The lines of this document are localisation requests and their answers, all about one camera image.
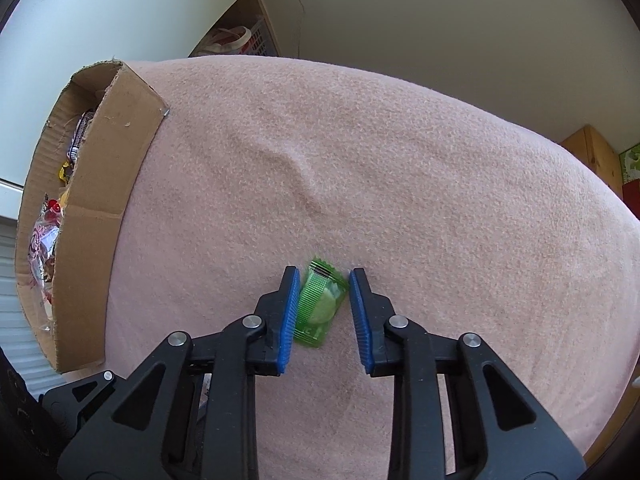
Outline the red clear dark snack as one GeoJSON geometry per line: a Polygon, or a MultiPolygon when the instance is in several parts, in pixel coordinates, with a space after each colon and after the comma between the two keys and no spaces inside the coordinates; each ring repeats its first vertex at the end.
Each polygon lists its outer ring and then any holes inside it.
{"type": "Polygon", "coordinates": [[[53,318],[52,282],[55,247],[60,234],[63,208],[58,200],[45,195],[40,214],[32,228],[28,246],[28,263],[32,282],[40,293],[40,304],[49,320],[53,318]]]}

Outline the green candy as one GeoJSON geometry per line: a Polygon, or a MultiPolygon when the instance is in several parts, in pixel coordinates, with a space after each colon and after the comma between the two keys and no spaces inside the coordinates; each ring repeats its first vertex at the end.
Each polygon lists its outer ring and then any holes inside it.
{"type": "Polygon", "coordinates": [[[321,347],[347,293],[344,275],[332,264],[313,258],[298,297],[294,339],[307,347],[321,347]]]}

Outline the green gift bag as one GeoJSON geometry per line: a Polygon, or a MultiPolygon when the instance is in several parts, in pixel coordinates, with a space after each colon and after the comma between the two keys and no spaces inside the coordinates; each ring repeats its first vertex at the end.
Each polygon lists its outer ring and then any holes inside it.
{"type": "Polygon", "coordinates": [[[620,153],[623,184],[640,179],[640,143],[620,153]]]}

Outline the white basket with red item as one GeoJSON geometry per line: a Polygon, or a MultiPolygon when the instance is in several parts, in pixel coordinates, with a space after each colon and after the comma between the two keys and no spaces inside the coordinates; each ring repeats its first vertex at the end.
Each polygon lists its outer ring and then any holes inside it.
{"type": "Polygon", "coordinates": [[[191,58],[206,55],[278,56],[271,32],[262,16],[250,27],[213,27],[190,54],[191,58]]]}

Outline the Snickers chocolate bar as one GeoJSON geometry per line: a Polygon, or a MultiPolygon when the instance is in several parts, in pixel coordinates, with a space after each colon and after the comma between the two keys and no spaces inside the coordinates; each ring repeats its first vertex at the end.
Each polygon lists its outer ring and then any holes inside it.
{"type": "Polygon", "coordinates": [[[81,143],[84,142],[86,131],[88,130],[94,116],[94,110],[86,110],[78,119],[74,133],[70,138],[66,157],[69,162],[76,162],[81,143]]]}

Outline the yellow candy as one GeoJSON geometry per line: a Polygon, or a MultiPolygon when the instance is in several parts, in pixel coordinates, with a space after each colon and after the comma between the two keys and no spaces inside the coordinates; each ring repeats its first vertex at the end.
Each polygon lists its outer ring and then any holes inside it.
{"type": "Polygon", "coordinates": [[[68,160],[63,162],[63,165],[61,166],[60,170],[58,170],[58,178],[64,185],[68,185],[68,182],[70,182],[70,178],[73,175],[73,171],[74,171],[74,164],[72,162],[69,162],[68,160]]]}

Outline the brown cardboard box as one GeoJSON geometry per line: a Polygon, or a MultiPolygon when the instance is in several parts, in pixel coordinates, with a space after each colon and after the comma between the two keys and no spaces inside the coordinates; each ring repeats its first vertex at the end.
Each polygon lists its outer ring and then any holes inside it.
{"type": "Polygon", "coordinates": [[[108,61],[73,74],[44,123],[22,195],[14,262],[27,321],[59,373],[104,359],[106,300],[122,218],[168,110],[130,66],[108,61]],[[58,170],[86,110],[94,110],[93,120],[73,162],[70,182],[64,185],[58,170]],[[45,195],[63,208],[55,247],[52,320],[40,304],[27,258],[45,195]]]}

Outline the pink table cloth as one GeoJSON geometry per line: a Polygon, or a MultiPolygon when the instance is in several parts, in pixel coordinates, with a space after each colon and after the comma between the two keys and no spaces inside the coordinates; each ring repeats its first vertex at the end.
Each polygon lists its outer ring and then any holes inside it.
{"type": "Polygon", "coordinates": [[[285,58],[134,63],[169,106],[114,257],[105,364],[215,333],[289,264],[361,266],[478,333],[588,450],[639,353],[639,223],[565,148],[394,78],[285,58]]]}

